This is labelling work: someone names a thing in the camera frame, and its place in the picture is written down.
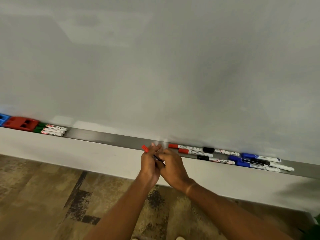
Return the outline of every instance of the floor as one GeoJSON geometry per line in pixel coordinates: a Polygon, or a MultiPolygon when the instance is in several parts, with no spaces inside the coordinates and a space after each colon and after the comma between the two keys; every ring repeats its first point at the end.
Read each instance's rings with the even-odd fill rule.
{"type": "MultiPolygon", "coordinates": [[[[0,155],[0,239],[82,239],[132,180],[0,155]]],[[[312,223],[308,214],[234,200],[294,239],[312,223]]],[[[226,239],[188,198],[155,186],[133,237],[226,239]]]]}

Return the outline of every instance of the person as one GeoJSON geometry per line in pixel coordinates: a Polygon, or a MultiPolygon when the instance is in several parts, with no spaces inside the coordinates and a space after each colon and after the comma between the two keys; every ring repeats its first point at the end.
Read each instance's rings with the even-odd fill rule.
{"type": "Polygon", "coordinates": [[[292,240],[275,226],[197,184],[189,178],[177,153],[153,143],[149,152],[142,154],[141,170],[129,189],[84,239],[130,239],[144,201],[160,175],[171,187],[195,202],[228,240],[292,240]],[[155,160],[154,154],[165,164],[155,160]]]}

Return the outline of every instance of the marker in hand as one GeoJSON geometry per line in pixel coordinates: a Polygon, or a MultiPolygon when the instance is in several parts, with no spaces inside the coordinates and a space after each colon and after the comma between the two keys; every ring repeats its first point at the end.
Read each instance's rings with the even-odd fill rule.
{"type": "MultiPolygon", "coordinates": [[[[149,152],[149,149],[145,146],[145,145],[143,145],[142,146],[142,149],[146,152],[146,153],[148,153],[149,152]]],[[[160,162],[163,162],[163,160],[161,160],[159,157],[157,157],[156,155],[152,155],[152,157],[155,159],[155,160],[158,160],[158,161],[160,161],[160,162]]]]}

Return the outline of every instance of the person's left hand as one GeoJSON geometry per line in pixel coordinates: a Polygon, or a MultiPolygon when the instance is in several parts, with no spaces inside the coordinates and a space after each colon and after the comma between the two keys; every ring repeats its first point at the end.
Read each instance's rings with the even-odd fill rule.
{"type": "Polygon", "coordinates": [[[153,158],[153,154],[156,152],[162,153],[163,147],[161,144],[157,146],[152,143],[151,146],[148,147],[149,152],[144,152],[141,156],[141,170],[139,176],[143,179],[143,181],[150,184],[152,188],[159,180],[160,170],[156,165],[155,159],[153,158]]]}

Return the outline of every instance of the person's right hand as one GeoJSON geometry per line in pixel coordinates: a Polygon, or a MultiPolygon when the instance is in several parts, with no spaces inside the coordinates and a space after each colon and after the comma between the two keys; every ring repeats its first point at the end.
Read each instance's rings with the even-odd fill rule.
{"type": "Polygon", "coordinates": [[[189,178],[183,166],[182,158],[170,149],[165,149],[162,153],[156,153],[156,156],[165,161],[165,165],[161,161],[155,161],[160,169],[161,176],[171,187],[186,194],[189,187],[195,184],[195,181],[189,178]]]}

